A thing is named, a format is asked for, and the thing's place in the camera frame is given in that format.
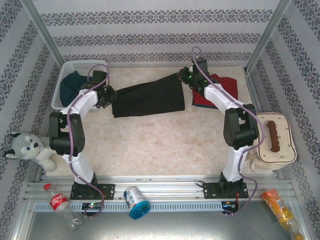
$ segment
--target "stuffed toy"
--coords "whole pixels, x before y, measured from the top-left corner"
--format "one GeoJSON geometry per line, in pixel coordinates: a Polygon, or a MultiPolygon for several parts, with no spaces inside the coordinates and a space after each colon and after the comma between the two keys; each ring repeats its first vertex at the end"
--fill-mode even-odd
{"type": "Polygon", "coordinates": [[[47,172],[52,172],[57,165],[50,157],[57,154],[49,146],[49,138],[39,138],[34,134],[24,132],[12,132],[12,149],[4,156],[8,159],[32,160],[41,165],[47,172]]]}

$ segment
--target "red bottle label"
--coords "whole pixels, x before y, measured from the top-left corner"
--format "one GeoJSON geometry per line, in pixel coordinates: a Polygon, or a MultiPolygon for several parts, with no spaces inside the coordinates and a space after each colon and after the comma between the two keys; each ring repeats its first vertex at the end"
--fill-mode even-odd
{"type": "Polygon", "coordinates": [[[50,202],[51,207],[53,208],[53,210],[56,210],[57,207],[60,206],[60,204],[67,202],[68,200],[65,198],[65,196],[60,193],[58,195],[55,195],[50,202]]]}

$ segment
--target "cable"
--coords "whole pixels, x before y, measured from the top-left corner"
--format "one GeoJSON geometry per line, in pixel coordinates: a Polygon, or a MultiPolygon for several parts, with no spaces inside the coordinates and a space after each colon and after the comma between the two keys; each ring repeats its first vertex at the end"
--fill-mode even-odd
{"type": "Polygon", "coordinates": [[[85,218],[95,218],[97,217],[101,211],[103,210],[104,208],[104,205],[105,205],[105,196],[104,194],[100,191],[99,188],[97,188],[96,186],[92,185],[90,182],[84,180],[80,175],[78,175],[74,169],[74,167],[72,166],[72,156],[74,154],[74,138],[73,138],[73,133],[72,133],[72,128],[71,128],[71,122],[70,122],[70,113],[71,111],[73,110],[74,106],[76,105],[76,103],[81,99],[83,98],[85,95],[87,95],[88,93],[92,92],[94,89],[100,87],[101,85],[103,85],[107,80],[108,80],[108,84],[107,86],[109,86],[110,84],[110,80],[109,80],[109,74],[110,74],[110,70],[109,68],[105,65],[105,64],[96,64],[94,65],[93,67],[90,68],[89,72],[88,72],[88,75],[87,75],[87,81],[89,82],[89,76],[90,76],[90,73],[91,71],[95,68],[95,67],[99,67],[99,66],[103,66],[103,67],[106,67],[106,70],[107,70],[107,75],[105,77],[105,79],[100,82],[99,84],[95,85],[94,87],[88,89],[87,91],[84,92],[84,94],[82,95],[79,95],[71,104],[71,106],[69,107],[69,110],[67,112],[67,115],[66,115],[66,121],[67,121],[67,124],[69,126],[69,138],[70,138],[70,155],[69,155],[69,166],[70,166],[70,169],[72,171],[72,173],[77,176],[78,179],[80,179],[82,182],[84,182],[85,184],[87,184],[88,186],[90,186],[91,188],[95,189],[100,195],[101,195],[101,207],[100,207],[100,210],[98,212],[96,212],[94,215],[92,216],[87,216],[86,212],[87,212],[87,209],[84,210],[84,217],[85,218]]]}
{"type": "Polygon", "coordinates": [[[248,204],[248,203],[250,202],[250,200],[254,197],[254,195],[255,195],[255,193],[256,193],[256,191],[257,191],[258,182],[257,182],[255,179],[253,179],[252,177],[248,177],[248,176],[243,175],[243,174],[241,173],[241,169],[240,169],[240,168],[241,168],[241,162],[243,161],[243,158],[244,158],[244,154],[245,154],[246,152],[250,151],[250,150],[253,150],[253,149],[258,148],[258,147],[264,142],[265,136],[266,136],[266,134],[265,134],[265,127],[264,127],[264,125],[262,124],[262,122],[259,120],[259,118],[257,118],[257,116],[256,116],[252,111],[250,111],[249,109],[247,109],[247,108],[245,108],[244,106],[242,106],[242,104],[238,103],[238,101],[237,101],[235,98],[233,98],[231,95],[229,95],[229,94],[223,89],[223,87],[218,87],[218,86],[216,86],[216,85],[212,82],[212,80],[211,80],[211,79],[204,73],[204,71],[199,67],[199,65],[198,65],[198,63],[197,63],[197,61],[196,61],[196,55],[195,55],[195,53],[194,53],[194,50],[195,50],[195,49],[198,49],[202,56],[203,56],[204,54],[203,54],[201,48],[198,47],[198,46],[194,46],[194,47],[191,49],[192,60],[193,60],[193,62],[194,62],[194,64],[195,64],[195,66],[198,68],[199,72],[209,81],[209,83],[210,83],[217,91],[221,92],[221,93],[222,93],[227,99],[229,99],[233,104],[237,105],[239,108],[241,108],[242,110],[244,110],[244,111],[246,111],[248,114],[250,114],[250,115],[256,120],[256,122],[259,124],[259,126],[260,126],[260,128],[261,128],[261,135],[262,135],[261,141],[260,141],[257,145],[245,149],[245,150],[241,153],[241,156],[240,156],[240,159],[239,159],[239,163],[238,163],[238,166],[237,166],[237,170],[238,170],[238,172],[239,172],[239,175],[240,175],[242,178],[244,178],[244,179],[253,181],[254,184],[255,184],[255,187],[254,187],[254,190],[253,190],[251,196],[249,197],[249,199],[245,202],[245,204],[244,204],[237,212],[235,212],[235,213],[232,214],[232,216],[233,216],[233,215],[239,213],[241,210],[243,210],[243,209],[247,206],[247,204],[248,204]]]}

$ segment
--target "marble surface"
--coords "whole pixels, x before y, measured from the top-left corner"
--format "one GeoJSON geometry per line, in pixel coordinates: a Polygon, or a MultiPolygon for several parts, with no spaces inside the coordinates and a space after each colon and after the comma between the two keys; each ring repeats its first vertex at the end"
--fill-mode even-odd
{"type": "MultiPolygon", "coordinates": [[[[180,67],[112,68],[115,90],[176,73],[180,67]]],[[[237,80],[239,100],[251,103],[241,67],[209,67],[211,74],[237,80]]],[[[114,118],[112,107],[90,112],[83,122],[85,154],[97,175],[211,175],[226,163],[224,116],[217,109],[192,106],[192,91],[182,85],[185,111],[114,118]]],[[[60,156],[57,169],[47,176],[72,175],[60,156]]],[[[252,171],[245,166],[245,173],[252,171]]]]}

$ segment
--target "blue can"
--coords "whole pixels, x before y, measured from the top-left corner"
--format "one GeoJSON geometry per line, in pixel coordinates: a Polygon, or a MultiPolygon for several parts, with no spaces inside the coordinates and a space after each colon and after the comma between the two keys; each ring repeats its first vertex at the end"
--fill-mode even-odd
{"type": "Polygon", "coordinates": [[[142,218],[150,211],[150,203],[135,186],[128,187],[123,196],[130,211],[129,216],[133,220],[142,218]]]}

